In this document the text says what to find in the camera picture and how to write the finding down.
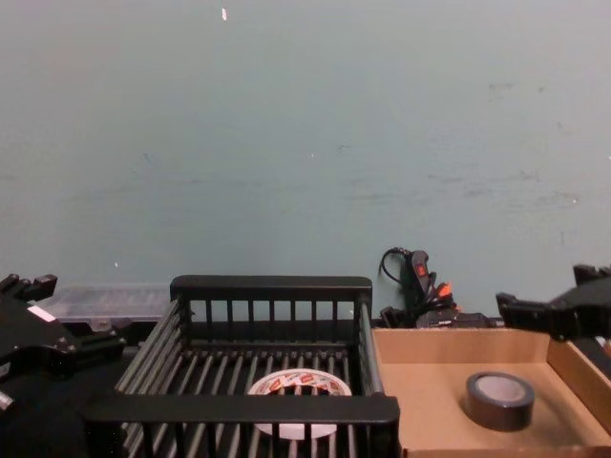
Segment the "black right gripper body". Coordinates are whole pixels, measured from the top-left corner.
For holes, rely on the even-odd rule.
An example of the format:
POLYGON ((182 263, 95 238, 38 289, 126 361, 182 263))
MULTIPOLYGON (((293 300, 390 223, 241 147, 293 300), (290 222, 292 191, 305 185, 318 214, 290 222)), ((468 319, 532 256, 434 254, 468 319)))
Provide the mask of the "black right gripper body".
POLYGON ((576 286, 549 303, 550 335, 560 341, 610 339, 610 279, 576 286))

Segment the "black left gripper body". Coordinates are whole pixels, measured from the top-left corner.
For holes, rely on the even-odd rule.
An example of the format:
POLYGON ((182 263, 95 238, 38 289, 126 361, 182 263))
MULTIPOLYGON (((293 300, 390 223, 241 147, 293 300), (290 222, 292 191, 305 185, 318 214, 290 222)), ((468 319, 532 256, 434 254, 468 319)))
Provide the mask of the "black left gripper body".
POLYGON ((77 339, 52 314, 14 298, 1 299, 1 380, 29 372, 70 372, 77 339))

